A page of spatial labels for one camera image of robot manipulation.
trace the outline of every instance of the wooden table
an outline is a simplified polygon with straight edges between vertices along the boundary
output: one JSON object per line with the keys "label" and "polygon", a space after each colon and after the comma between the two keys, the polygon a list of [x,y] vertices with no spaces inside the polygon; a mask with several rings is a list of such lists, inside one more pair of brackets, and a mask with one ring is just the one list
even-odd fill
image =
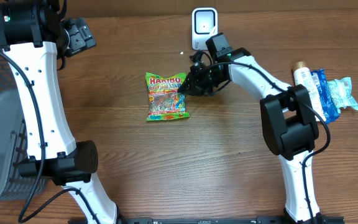
{"label": "wooden table", "polygon": [[[188,72],[191,17],[88,19],[98,46],[59,72],[63,104],[77,141],[98,146],[98,175],[127,217],[244,218],[281,215],[285,189],[266,147],[259,102],[234,84],[188,97],[190,119],[147,123],[145,72]],[[293,83],[304,60],[328,80],[351,77],[358,101],[358,9],[220,14],[219,31],[277,78]],[[358,223],[358,111],[329,125],[332,143],[314,159],[316,198],[325,215]],[[320,129],[317,147],[325,142]],[[61,190],[49,183],[29,212]],[[15,223],[24,201],[0,202],[0,223]],[[63,195],[29,223],[66,223],[83,214]]]}

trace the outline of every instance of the brown bottle cap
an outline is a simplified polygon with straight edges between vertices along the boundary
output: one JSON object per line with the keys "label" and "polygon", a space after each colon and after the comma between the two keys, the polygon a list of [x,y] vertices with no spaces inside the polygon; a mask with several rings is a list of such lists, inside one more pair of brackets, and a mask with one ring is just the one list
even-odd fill
{"label": "brown bottle cap", "polygon": [[293,65],[292,70],[296,71],[299,68],[306,68],[306,62],[297,62]]}

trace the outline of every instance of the plastic crate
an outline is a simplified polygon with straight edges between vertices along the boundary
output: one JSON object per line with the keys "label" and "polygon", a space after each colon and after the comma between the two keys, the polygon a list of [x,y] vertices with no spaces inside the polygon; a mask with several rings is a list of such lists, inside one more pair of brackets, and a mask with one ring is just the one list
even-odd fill
{"label": "plastic crate", "polygon": [[[8,63],[0,57],[0,200],[26,199],[35,182],[19,175],[17,164],[27,157],[27,134],[19,93]],[[44,191],[42,179],[36,191]]]}

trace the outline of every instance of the green and red candy bag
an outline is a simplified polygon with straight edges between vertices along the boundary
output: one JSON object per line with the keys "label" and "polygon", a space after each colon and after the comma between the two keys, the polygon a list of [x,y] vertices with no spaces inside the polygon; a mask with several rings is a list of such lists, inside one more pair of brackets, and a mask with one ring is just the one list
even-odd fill
{"label": "green and red candy bag", "polygon": [[178,93],[178,89],[185,79],[185,73],[164,78],[146,72],[150,102],[147,121],[165,121],[190,116],[186,111],[185,96]]}

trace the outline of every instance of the blue package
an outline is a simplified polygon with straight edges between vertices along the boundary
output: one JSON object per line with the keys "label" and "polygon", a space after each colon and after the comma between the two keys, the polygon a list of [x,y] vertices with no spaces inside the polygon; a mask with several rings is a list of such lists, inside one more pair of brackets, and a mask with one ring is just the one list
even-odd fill
{"label": "blue package", "polygon": [[311,76],[320,94],[321,106],[323,107],[324,116],[326,117],[326,123],[329,124],[337,120],[340,114],[338,113],[331,99],[331,95],[329,94],[328,83],[326,75],[324,74],[324,69],[312,71]]}

